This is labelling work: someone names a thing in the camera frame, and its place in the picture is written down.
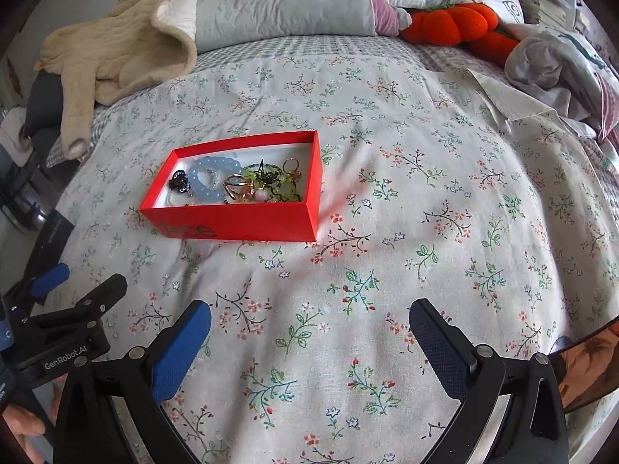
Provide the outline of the left hand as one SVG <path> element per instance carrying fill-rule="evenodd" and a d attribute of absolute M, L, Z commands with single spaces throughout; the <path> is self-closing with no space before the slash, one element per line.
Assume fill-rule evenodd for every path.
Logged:
<path fill-rule="evenodd" d="M 22 392 L 7 405 L 2 417 L 31 463 L 49 463 L 53 447 L 46 441 L 46 426 L 58 419 L 63 384 L 49 382 L 34 390 Z"/>

